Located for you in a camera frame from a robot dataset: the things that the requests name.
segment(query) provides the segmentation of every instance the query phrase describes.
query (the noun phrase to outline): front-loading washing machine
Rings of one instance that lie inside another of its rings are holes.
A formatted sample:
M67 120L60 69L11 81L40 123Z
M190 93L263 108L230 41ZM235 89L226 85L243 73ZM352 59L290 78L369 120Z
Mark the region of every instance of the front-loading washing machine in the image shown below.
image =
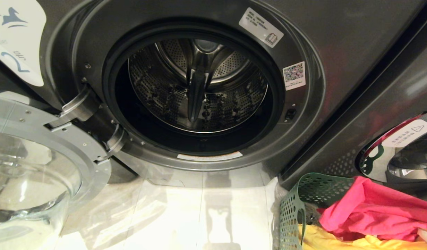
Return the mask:
M425 3L0 0L0 60L56 109L49 130L99 141L96 163L264 185Z
M427 5L369 77L280 174L289 189L301 175L362 175L427 198Z

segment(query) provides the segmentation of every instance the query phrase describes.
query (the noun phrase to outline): sticker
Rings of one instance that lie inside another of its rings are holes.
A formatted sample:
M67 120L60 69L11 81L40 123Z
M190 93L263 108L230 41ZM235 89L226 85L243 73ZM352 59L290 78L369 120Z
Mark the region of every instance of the sticker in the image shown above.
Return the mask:
M306 67L304 62L283 68L283 77L286 90L306 85Z
M383 146L402 148L427 133L427 122L414 120L381 142Z
M218 156L193 156L193 155L182 155L177 156L178 159L183 160L194 160L194 161L218 161L218 160L230 160L234 158L241 157L242 153L239 151L230 153L228 155L218 155Z
M38 87L44 85L39 46L46 20L36 0L0 0L0 60Z
M271 48L275 47L284 35L279 29L275 28L275 26L251 8L247 8L242 16L240 26Z

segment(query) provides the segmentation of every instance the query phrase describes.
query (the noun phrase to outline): laundry basket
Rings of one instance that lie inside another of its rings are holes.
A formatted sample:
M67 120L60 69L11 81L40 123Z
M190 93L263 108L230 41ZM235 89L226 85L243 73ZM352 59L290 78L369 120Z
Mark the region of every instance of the laundry basket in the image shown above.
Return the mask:
M352 184L351 178L318 173L302 176L280 204L280 249L302 249L306 227L302 227L299 241L298 224L306 221L305 202L327 208L340 200Z

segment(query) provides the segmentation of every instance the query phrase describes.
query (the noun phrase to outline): dryer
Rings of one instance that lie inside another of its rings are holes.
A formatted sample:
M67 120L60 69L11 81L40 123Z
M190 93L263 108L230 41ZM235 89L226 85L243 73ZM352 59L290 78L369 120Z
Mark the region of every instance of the dryer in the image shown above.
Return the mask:
M386 55L385 67L288 164L282 186L318 172L427 195L427 5L392 50L399 53Z

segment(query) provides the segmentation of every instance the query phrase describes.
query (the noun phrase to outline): yellow cloth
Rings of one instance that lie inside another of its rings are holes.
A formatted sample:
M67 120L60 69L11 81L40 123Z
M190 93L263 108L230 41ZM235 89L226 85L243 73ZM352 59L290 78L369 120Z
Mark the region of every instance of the yellow cloth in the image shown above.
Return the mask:
M402 240L381 241L372 235L356 241L340 241L333 234L315 225L306 226L303 250L427 250L426 242Z

